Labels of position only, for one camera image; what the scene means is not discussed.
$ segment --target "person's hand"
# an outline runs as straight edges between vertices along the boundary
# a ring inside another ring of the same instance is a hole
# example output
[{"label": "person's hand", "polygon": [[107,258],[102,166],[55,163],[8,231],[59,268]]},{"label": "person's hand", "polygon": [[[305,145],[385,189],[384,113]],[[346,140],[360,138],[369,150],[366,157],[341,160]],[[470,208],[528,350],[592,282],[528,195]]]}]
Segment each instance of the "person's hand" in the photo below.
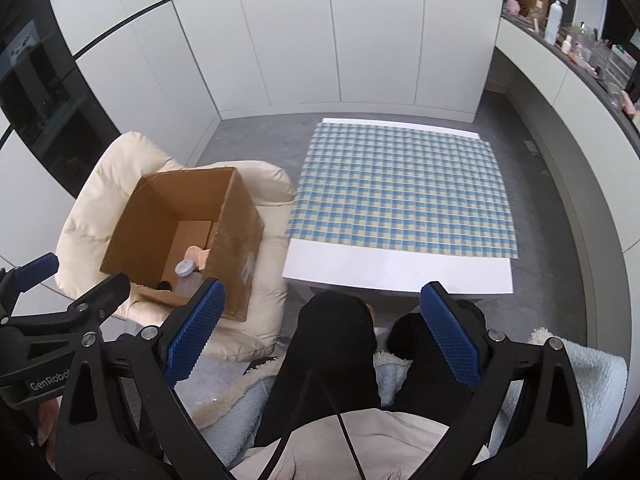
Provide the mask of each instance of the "person's hand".
[{"label": "person's hand", "polygon": [[38,406],[38,446],[45,447],[45,457],[49,465],[55,469],[56,430],[60,407],[56,399],[50,399]]}]

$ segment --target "person's leg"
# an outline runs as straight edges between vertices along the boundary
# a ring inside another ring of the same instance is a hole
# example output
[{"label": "person's leg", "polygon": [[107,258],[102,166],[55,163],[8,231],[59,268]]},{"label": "person's leg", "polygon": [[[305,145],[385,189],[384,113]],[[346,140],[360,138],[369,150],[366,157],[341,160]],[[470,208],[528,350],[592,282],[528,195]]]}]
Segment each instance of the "person's leg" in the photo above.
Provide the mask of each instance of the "person's leg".
[{"label": "person's leg", "polygon": [[[485,326],[484,314],[473,303],[459,300]],[[459,383],[449,368],[421,314],[407,314],[394,325],[387,341],[389,351],[413,359],[391,412],[413,413],[450,426],[471,398],[472,391]]]},{"label": "person's leg", "polygon": [[[362,300],[332,291],[315,295],[300,310],[254,446],[268,446],[280,438],[310,369],[322,378],[340,412],[379,408],[375,351],[373,320]],[[312,380],[298,426],[333,414],[322,387]]]}]

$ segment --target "blue checkered tablecloth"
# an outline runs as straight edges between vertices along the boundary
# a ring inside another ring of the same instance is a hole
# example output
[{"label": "blue checkered tablecloth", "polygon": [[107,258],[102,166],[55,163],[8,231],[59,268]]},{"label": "blue checkered tablecloth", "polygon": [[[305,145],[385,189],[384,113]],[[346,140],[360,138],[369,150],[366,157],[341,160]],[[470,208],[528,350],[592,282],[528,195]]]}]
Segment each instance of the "blue checkered tablecloth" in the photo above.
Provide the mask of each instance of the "blue checkered tablecloth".
[{"label": "blue checkered tablecloth", "polygon": [[518,257],[489,144],[395,126],[318,124],[287,233],[419,253]]}]

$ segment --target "white table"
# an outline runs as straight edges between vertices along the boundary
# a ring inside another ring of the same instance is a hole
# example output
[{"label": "white table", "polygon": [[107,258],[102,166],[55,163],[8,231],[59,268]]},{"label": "white table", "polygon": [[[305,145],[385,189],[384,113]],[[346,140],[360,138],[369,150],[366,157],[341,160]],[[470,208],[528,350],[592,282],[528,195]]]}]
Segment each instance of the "white table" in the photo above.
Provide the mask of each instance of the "white table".
[{"label": "white table", "polygon": [[[324,122],[399,126],[479,138],[473,132],[423,124],[353,119],[325,119]],[[450,294],[475,298],[513,293],[508,258],[416,253],[299,238],[290,240],[282,276],[305,300],[309,296],[309,286],[346,286],[416,294],[425,283],[432,281],[439,281]]]}]

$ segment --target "gray floor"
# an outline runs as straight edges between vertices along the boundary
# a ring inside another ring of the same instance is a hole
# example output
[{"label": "gray floor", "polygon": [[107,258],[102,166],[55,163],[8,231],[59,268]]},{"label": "gray floor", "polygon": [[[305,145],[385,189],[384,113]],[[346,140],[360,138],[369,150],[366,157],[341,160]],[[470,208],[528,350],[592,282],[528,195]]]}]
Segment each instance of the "gray floor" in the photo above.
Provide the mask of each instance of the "gray floor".
[{"label": "gray floor", "polygon": [[[363,118],[433,124],[477,132],[494,150],[510,200],[518,242],[512,261],[514,293],[478,306],[489,327],[512,340],[526,341],[532,330],[552,333],[586,344],[586,314],[578,257],[558,190],[542,158],[525,140],[531,136],[507,99],[485,92],[472,124],[386,114],[295,114],[223,121],[203,152],[199,164],[221,160],[266,160],[284,168],[293,182],[300,177],[316,124],[324,117]],[[414,298],[359,295],[376,310],[376,325],[390,327],[416,304]],[[290,290],[282,335],[295,330],[301,298]]]}]

